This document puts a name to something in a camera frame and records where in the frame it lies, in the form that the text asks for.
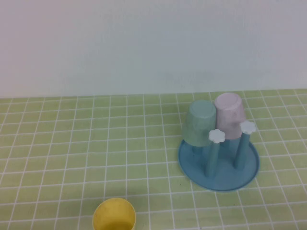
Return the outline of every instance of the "white wall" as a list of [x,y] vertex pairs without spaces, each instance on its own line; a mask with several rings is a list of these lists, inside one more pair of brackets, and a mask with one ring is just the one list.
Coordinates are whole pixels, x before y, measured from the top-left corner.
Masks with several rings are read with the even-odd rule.
[[305,0],[0,0],[0,97],[307,88]]

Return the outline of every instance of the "white flower decoration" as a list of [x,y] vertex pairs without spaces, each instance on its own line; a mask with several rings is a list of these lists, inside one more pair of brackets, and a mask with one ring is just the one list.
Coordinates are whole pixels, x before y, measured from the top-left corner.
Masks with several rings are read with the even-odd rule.
[[256,132],[257,128],[254,122],[250,121],[243,121],[240,123],[241,131],[245,134],[252,134],[253,132]]
[[209,132],[209,140],[215,144],[225,141],[225,133],[219,129],[211,130]]

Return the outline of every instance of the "green tiled surface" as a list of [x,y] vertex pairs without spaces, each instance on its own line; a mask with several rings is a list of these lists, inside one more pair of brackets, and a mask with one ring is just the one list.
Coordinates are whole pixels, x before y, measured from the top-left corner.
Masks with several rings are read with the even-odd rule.
[[189,103],[223,92],[0,99],[0,230],[91,230],[128,199],[137,230],[307,229],[307,90],[236,92],[259,131],[259,175],[214,193],[177,163]]

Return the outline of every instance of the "plastic cup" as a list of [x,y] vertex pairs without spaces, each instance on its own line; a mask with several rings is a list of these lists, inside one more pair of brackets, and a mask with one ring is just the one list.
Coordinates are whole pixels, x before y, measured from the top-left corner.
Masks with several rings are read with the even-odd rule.
[[182,126],[184,141],[195,147],[209,145],[209,132],[215,129],[215,117],[215,107],[210,101],[193,101]]
[[94,230],[134,230],[135,210],[127,200],[112,198],[101,203],[93,215]]
[[242,99],[239,95],[227,92],[219,95],[215,101],[216,128],[225,133],[225,139],[237,139],[241,136],[240,123],[246,120]]

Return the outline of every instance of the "blue base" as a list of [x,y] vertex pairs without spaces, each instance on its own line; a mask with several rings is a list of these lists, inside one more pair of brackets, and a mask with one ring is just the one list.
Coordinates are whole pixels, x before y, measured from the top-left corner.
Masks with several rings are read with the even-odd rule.
[[207,178],[204,174],[210,146],[203,147],[202,153],[195,154],[193,146],[183,140],[178,150],[179,165],[185,175],[201,187],[219,192],[237,190],[256,177],[260,166],[258,152],[250,142],[244,169],[233,167],[239,141],[231,140],[228,149],[220,146],[216,175],[213,178]]

